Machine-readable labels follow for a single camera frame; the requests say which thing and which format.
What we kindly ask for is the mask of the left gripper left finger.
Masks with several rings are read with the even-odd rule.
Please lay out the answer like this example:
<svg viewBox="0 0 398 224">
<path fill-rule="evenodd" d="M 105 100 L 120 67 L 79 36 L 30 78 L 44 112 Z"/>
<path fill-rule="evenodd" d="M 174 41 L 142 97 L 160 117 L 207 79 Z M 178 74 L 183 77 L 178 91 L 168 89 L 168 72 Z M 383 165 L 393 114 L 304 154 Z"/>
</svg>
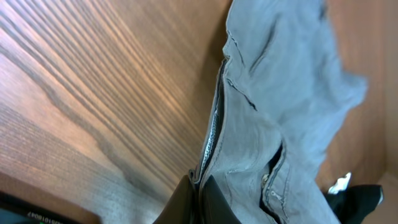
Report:
<svg viewBox="0 0 398 224">
<path fill-rule="evenodd" d="M 197 223 L 196 192 L 188 175 L 181 178 L 154 224 Z"/>
</svg>

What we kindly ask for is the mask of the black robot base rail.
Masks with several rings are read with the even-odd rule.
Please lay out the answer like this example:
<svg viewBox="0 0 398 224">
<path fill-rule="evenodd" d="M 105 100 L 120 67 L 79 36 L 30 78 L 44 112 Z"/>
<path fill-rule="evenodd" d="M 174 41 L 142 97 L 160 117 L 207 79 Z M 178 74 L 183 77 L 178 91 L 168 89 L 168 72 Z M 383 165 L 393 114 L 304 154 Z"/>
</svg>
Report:
<svg viewBox="0 0 398 224">
<path fill-rule="evenodd" d="M 1 192 L 1 224 L 79 224 L 79 222 Z"/>
</svg>

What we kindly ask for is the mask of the grey shorts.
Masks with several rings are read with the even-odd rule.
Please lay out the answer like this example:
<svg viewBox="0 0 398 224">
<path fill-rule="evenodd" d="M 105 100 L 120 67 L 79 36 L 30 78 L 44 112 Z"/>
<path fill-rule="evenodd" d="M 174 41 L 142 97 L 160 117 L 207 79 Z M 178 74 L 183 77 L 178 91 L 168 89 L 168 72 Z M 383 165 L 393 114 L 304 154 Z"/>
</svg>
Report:
<svg viewBox="0 0 398 224">
<path fill-rule="evenodd" d="M 326 1 L 231 3 L 201 161 L 242 223 L 337 223 L 315 182 L 347 112 L 367 89 L 343 70 Z"/>
</svg>

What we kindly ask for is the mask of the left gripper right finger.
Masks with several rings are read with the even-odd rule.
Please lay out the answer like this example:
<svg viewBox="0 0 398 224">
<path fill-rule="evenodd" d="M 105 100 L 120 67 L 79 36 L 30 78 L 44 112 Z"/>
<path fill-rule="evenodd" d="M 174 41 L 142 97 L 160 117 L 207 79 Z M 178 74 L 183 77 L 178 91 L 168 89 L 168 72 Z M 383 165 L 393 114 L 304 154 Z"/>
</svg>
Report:
<svg viewBox="0 0 398 224">
<path fill-rule="evenodd" d="M 204 224 L 241 224 L 213 176 L 206 181 L 203 187 L 201 215 Z"/>
</svg>

